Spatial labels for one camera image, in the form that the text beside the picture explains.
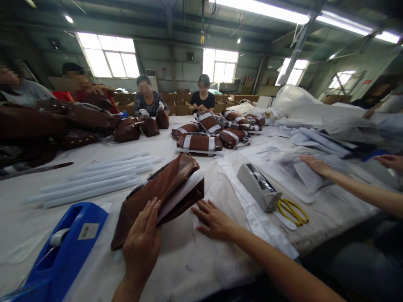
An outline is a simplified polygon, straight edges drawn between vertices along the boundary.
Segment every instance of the label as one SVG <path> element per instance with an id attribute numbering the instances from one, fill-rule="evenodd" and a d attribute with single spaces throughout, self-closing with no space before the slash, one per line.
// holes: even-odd
<path id="1" fill-rule="evenodd" d="M 99 224 L 83 224 L 77 240 L 94 239 L 97 236 Z"/>

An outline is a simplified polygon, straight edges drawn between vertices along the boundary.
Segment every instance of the gray tape dispenser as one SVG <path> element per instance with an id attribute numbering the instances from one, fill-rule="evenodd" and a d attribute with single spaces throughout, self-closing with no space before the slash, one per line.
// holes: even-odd
<path id="1" fill-rule="evenodd" d="M 264 212 L 277 210 L 282 193 L 277 192 L 253 164 L 242 164 L 237 176 Z"/>

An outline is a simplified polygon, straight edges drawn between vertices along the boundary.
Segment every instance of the yellow scissors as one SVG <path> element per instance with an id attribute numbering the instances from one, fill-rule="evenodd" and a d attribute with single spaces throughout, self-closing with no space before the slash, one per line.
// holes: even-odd
<path id="1" fill-rule="evenodd" d="M 307 224 L 309 222 L 308 215 L 297 204 L 293 203 L 292 201 L 282 198 L 277 202 L 277 205 L 278 205 L 278 210 L 280 211 L 280 213 L 285 218 L 287 218 L 288 220 L 295 223 L 296 226 L 300 227 L 303 224 Z M 298 209 L 304 215 L 305 219 L 302 216 L 298 215 L 294 208 Z M 284 213 L 283 209 L 285 209 L 288 213 L 290 213 L 297 221 L 294 221 L 290 217 L 288 217 Z"/>

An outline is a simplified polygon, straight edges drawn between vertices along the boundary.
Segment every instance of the air conditioner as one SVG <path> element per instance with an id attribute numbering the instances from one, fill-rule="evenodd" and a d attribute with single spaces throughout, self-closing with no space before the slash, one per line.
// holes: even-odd
<path id="1" fill-rule="evenodd" d="M 159 92 L 158 79 L 157 79 L 157 74 L 155 73 L 155 70 L 146 69 L 146 76 L 148 76 L 148 78 L 150 79 L 152 90 Z"/>

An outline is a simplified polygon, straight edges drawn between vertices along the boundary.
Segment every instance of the hair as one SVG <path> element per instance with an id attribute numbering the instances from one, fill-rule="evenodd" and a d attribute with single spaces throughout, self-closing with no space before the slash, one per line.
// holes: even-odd
<path id="1" fill-rule="evenodd" d="M 139 75 L 137 78 L 137 86 L 140 85 L 140 82 L 147 81 L 147 83 L 151 86 L 150 79 L 148 79 L 148 76 L 146 75 Z"/>
<path id="2" fill-rule="evenodd" d="M 77 72 L 77 74 L 85 74 L 84 69 L 76 63 L 64 63 L 62 67 L 62 74 L 66 75 L 69 71 Z"/>
<path id="3" fill-rule="evenodd" d="M 208 75 L 202 74 L 197 81 L 198 84 L 203 83 L 206 88 L 210 87 L 210 78 Z"/>

